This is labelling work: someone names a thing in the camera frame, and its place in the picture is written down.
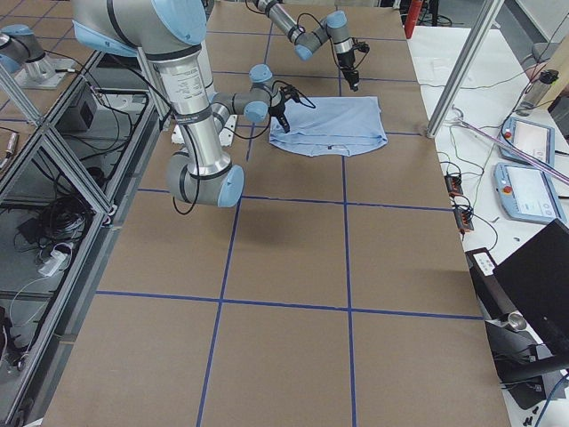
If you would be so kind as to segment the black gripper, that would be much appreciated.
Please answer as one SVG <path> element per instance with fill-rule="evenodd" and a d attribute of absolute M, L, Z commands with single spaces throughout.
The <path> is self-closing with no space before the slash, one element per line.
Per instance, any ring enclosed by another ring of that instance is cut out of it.
<path fill-rule="evenodd" d="M 359 89 L 359 72 L 356 68 L 354 52 L 337 53 L 336 59 L 342 75 L 349 83 L 350 90 L 357 92 Z"/>
<path fill-rule="evenodd" d="M 285 133 L 290 132 L 290 124 L 285 116 L 285 103 L 286 99 L 281 91 L 276 91 L 270 102 L 270 107 L 268 109 L 269 115 L 277 119 L 278 123 L 281 125 Z"/>

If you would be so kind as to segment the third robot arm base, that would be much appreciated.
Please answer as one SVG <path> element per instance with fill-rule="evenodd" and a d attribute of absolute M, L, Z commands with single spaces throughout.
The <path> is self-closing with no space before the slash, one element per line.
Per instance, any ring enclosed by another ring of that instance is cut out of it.
<path fill-rule="evenodd" d="M 23 24 L 1 28 L 1 65 L 27 89 L 55 89 L 76 67 L 73 59 L 54 59 Z"/>

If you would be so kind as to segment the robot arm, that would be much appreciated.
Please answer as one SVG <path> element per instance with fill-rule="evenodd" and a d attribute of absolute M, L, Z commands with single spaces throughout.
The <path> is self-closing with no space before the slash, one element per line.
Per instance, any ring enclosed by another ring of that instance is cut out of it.
<path fill-rule="evenodd" d="M 309 60 L 318 49 L 330 43 L 337 69 L 348 82 L 350 90 L 358 91 L 360 77 L 356 52 L 366 55 L 369 45 L 351 36 L 344 11 L 331 12 L 321 20 L 310 13 L 301 13 L 295 20 L 281 1 L 253 1 L 252 4 L 258 13 L 267 16 L 287 36 L 301 60 Z"/>
<path fill-rule="evenodd" d="M 285 97 L 265 64 L 250 71 L 247 93 L 209 95 L 202 61 L 206 14 L 200 1 L 75 1 L 76 39 L 92 49 L 134 57 L 144 52 L 158 72 L 186 148 L 172 156 L 167 185 L 192 204 L 231 207 L 244 188 L 244 171 L 220 143 L 231 115 L 254 123 L 275 117 L 287 125 Z"/>

